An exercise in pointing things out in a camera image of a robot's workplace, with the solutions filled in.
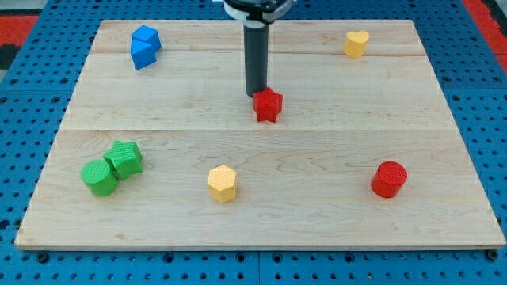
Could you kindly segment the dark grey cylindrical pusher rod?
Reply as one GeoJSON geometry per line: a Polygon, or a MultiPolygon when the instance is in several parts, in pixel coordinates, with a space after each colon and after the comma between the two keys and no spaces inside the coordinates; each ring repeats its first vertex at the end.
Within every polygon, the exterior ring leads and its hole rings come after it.
{"type": "Polygon", "coordinates": [[[246,94],[267,88],[269,27],[243,29],[246,94]]]}

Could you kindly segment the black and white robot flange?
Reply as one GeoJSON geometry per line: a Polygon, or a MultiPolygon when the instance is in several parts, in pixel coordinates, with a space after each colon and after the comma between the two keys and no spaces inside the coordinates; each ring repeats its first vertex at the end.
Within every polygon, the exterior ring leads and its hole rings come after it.
{"type": "Polygon", "coordinates": [[[247,28],[263,28],[282,18],[294,0],[222,0],[225,12],[247,28]]]}

